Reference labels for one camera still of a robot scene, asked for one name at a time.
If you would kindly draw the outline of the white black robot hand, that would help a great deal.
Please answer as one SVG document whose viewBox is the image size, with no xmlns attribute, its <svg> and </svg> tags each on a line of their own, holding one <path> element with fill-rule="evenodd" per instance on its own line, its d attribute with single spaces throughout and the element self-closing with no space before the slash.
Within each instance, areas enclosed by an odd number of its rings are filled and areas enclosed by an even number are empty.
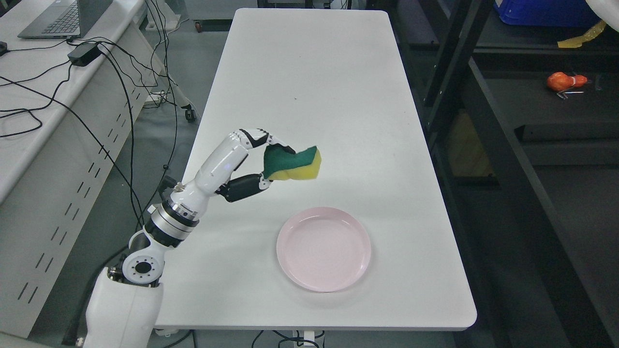
<svg viewBox="0 0 619 348">
<path fill-rule="evenodd" d="M 228 202 L 243 200 L 263 192 L 271 185 L 268 174 L 248 174 L 231 179 L 252 148 L 266 145 L 296 155 L 287 143 L 263 129 L 238 129 L 228 134 L 195 174 L 185 184 L 179 184 L 162 206 L 182 218 L 197 221 L 203 216 L 210 198 L 221 195 Z"/>
</svg>

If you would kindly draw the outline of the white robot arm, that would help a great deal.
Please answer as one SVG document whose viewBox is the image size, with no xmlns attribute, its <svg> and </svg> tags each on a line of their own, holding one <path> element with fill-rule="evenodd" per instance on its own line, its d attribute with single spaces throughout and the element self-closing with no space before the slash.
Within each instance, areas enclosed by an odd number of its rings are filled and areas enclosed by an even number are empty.
<svg viewBox="0 0 619 348">
<path fill-rule="evenodd" d="M 208 201 L 208 194 L 173 192 L 149 207 L 146 224 L 130 238 L 130 254 L 97 276 L 86 310 L 85 348 L 147 346 L 163 302 L 165 255 L 188 238 Z"/>
</svg>

